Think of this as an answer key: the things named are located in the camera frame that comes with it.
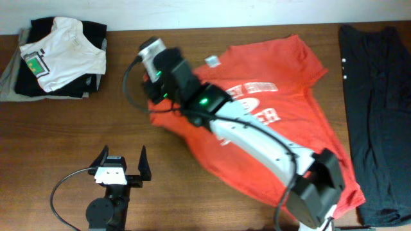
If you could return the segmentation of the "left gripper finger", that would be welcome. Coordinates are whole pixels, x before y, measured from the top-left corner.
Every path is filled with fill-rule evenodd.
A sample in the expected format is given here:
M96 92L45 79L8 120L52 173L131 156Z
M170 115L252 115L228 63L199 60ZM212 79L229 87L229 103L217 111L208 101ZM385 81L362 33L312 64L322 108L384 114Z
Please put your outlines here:
M97 168L97 167L104 165L105 160L107 159L108 155L109 155L109 147L105 145L101 153L94 159L94 161L91 163L89 167Z
M150 165L148 163L146 147L143 146L139 157L138 170L142 181L150 181L152 179L152 173Z

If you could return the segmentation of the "red soccer t-shirt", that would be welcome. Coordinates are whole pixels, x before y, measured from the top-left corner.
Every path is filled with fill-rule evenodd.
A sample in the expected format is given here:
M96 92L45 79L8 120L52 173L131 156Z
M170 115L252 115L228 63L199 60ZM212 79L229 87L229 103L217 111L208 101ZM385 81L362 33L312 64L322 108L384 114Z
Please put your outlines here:
M334 217L362 205L365 196L353 164L320 105L313 86L326 73L315 53L297 35L253 44L231 46L210 56L195 74L224 89L256 119L297 144L338 158L345 189ZM284 185L263 164L227 139L197 128L171 102L150 104L151 123L181 136L200 165L227 185L267 205L276 206Z

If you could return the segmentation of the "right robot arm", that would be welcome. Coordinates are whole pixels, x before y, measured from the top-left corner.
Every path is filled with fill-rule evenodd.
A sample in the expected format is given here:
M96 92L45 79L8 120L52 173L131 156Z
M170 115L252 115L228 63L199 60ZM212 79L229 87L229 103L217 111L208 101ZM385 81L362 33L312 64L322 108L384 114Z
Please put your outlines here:
M334 213L345 183L337 156L301 146L264 125L226 91L201 83L177 48L139 52L154 102L170 99L192 125L228 139L268 168L286 187L274 217L285 206L300 230L334 230Z

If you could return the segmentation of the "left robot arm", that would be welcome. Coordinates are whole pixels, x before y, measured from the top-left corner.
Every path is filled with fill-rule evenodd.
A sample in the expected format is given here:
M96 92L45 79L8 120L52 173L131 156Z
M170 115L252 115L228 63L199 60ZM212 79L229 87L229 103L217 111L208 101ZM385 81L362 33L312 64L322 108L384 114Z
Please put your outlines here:
M152 179L146 148L139 156L138 175L126 174L124 157L109 155L105 146L87 171L94 181L105 188L105 195L90 202L85 217L91 231L124 230L127 220L130 191L142 188L144 182Z

